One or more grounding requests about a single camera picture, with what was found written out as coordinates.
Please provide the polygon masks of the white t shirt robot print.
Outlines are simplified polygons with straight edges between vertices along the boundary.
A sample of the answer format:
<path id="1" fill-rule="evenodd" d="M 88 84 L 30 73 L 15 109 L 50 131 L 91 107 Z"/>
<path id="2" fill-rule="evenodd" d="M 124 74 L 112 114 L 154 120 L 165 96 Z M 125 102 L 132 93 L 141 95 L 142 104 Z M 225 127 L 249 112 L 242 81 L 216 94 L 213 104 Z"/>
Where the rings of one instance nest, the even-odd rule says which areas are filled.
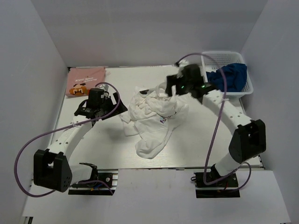
<path id="1" fill-rule="evenodd" d="M 172 132 L 186 120 L 189 112 L 189 105 L 176 96 L 177 103 L 173 106 L 151 102 L 152 89 L 142 91 L 136 87 L 128 111 L 120 115 L 125 136 L 140 136 L 135 150 L 145 159 L 153 159 L 163 150 Z"/>

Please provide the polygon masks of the white t shirt colourful print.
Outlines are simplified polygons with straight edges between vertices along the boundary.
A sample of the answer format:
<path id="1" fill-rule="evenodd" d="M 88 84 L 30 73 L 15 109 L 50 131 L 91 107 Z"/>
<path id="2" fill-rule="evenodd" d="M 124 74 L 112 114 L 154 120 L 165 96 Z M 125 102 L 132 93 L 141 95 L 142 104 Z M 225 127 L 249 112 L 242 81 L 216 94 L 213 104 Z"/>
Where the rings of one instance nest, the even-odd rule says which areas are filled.
<path id="1" fill-rule="evenodd" d="M 170 97 L 166 93 L 166 82 L 160 83 L 152 89 L 152 93 L 149 94 L 151 102 L 159 105 L 173 106 L 177 103 L 175 97 Z"/>

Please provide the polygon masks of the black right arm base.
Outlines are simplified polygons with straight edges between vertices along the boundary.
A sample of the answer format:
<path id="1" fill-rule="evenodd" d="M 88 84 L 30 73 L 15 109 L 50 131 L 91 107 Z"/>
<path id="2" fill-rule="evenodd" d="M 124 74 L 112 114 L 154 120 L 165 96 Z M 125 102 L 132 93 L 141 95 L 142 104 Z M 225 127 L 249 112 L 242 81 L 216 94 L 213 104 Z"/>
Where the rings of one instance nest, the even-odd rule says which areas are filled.
<path id="1" fill-rule="evenodd" d="M 239 184 L 236 174 L 212 185 L 205 185 L 203 172 L 194 173 L 191 182 L 195 184 L 196 198 L 239 198 Z"/>

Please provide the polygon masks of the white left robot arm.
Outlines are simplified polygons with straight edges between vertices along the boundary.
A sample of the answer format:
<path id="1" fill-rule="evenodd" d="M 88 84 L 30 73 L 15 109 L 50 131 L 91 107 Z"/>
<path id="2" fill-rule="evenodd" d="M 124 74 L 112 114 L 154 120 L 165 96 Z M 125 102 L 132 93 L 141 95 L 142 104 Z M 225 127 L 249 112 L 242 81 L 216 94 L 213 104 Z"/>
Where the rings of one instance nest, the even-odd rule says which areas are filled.
<path id="1" fill-rule="evenodd" d="M 96 122 L 126 111 L 118 91 L 110 96 L 104 89 L 90 89 L 88 98 L 79 104 L 71 124 L 60 137 L 45 150 L 35 152 L 34 184 L 59 192 L 65 192 L 73 184 L 105 184 L 99 179 L 97 166 L 87 162 L 70 165 L 69 160 L 79 142 Z"/>

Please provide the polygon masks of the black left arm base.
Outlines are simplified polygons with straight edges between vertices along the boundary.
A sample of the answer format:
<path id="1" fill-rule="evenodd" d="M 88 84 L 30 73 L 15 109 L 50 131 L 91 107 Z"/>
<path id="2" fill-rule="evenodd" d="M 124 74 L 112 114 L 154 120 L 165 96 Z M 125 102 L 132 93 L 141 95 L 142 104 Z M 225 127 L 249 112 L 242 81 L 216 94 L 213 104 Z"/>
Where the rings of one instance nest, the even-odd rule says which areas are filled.
<path id="1" fill-rule="evenodd" d="M 68 195 L 112 196 L 116 190 L 118 170 L 98 170 L 98 181 L 70 186 Z"/>

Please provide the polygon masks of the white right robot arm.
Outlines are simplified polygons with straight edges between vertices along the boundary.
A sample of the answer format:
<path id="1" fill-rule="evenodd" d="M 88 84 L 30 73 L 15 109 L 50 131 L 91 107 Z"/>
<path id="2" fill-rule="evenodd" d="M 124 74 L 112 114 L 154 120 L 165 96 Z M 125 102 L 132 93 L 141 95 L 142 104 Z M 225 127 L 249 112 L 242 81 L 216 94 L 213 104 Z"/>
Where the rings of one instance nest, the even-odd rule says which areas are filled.
<path id="1" fill-rule="evenodd" d="M 204 168 L 204 185 L 222 186 L 242 164 L 266 150 L 265 123 L 241 113 L 226 98 L 225 91 L 219 90 L 210 82 L 205 82 L 198 65 L 189 64 L 180 68 L 177 74 L 168 75 L 165 90 L 168 96 L 174 94 L 173 88 L 176 89 L 177 95 L 191 94 L 217 115 L 217 126 L 222 122 L 232 134 L 228 153 L 211 167 L 210 172 Z"/>

